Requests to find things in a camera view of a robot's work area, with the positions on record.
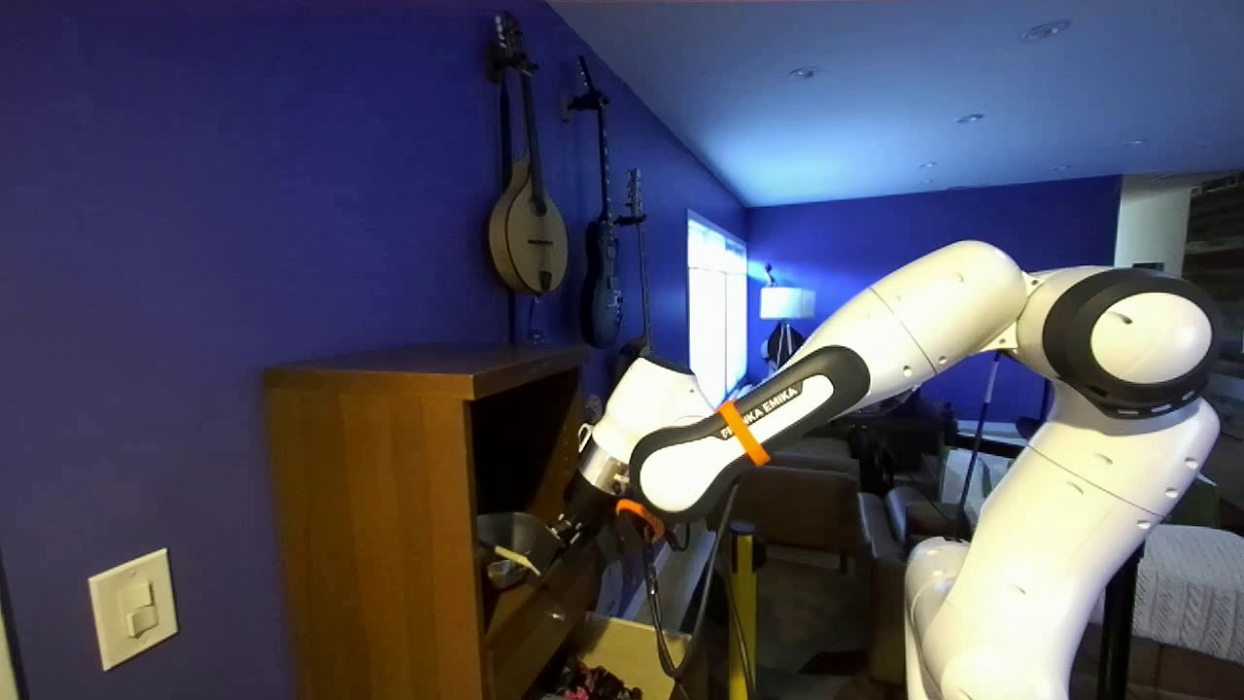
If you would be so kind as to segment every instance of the ceiling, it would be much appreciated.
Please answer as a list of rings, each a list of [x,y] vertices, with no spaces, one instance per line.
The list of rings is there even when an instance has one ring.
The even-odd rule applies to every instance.
[[[751,208],[1244,172],[1244,0],[547,0]]]

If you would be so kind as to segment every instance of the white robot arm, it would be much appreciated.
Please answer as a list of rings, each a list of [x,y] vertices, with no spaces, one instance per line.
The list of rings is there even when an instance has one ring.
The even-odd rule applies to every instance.
[[[689,518],[806,418],[847,418],[1005,349],[1053,383],[1053,411],[985,502],[973,544],[925,540],[911,557],[904,677],[919,700],[1064,695],[1103,579],[1215,439],[1200,402],[1209,348],[1209,312],[1179,282],[1029,275],[994,247],[957,243],[860,293],[766,387],[718,408],[689,375],[639,360],[553,533],[583,540],[614,497]]]

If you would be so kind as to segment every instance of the blue wall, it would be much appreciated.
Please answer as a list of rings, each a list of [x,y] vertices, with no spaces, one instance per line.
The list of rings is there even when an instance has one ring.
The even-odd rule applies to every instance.
[[[775,208],[745,218],[745,252],[775,265],[779,282],[818,287],[818,317],[827,317],[890,270],[960,239],[994,243],[1021,270],[1108,265],[1116,212],[1119,181]],[[766,331],[771,322],[751,317],[751,375],[757,379],[766,375],[757,353]],[[925,388],[973,419],[986,371],[986,360],[969,360]],[[1002,360],[990,419],[1038,418],[1038,408],[1043,383]]]
[[[573,282],[541,308],[510,303],[486,262],[505,175],[495,7],[541,63],[543,172],[573,226]],[[593,125],[560,113],[580,52],[538,0],[2,7],[0,557],[34,695],[290,695],[262,371],[538,344],[534,317],[547,344],[575,339],[600,208]],[[600,81],[614,163],[646,172],[654,334],[679,353],[685,214],[741,208]],[[84,575],[158,544],[183,633],[104,677]]]

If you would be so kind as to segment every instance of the guitar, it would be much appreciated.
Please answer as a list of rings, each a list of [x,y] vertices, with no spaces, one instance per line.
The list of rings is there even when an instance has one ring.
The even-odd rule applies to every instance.
[[[609,200],[609,128],[605,96],[600,93],[588,59],[580,59],[583,93],[573,109],[593,113],[593,148],[600,148],[600,214],[588,226],[588,282],[583,282],[583,334],[593,348],[618,339],[621,322],[621,283],[618,283],[618,235],[614,235],[614,200]]]
[[[495,63],[500,72],[500,148],[510,159],[510,182],[490,212],[490,257],[497,275],[519,296],[547,296],[566,275],[566,226],[541,181],[541,138],[534,63],[512,15],[495,15]],[[519,74],[519,131],[525,156],[512,156],[510,74]]]

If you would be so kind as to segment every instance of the light switch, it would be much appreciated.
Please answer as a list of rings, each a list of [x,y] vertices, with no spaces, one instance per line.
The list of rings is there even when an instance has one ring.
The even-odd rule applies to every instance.
[[[100,669],[116,669],[122,662],[177,633],[167,548],[96,573],[84,579],[84,586],[94,606],[94,633],[100,646]]]

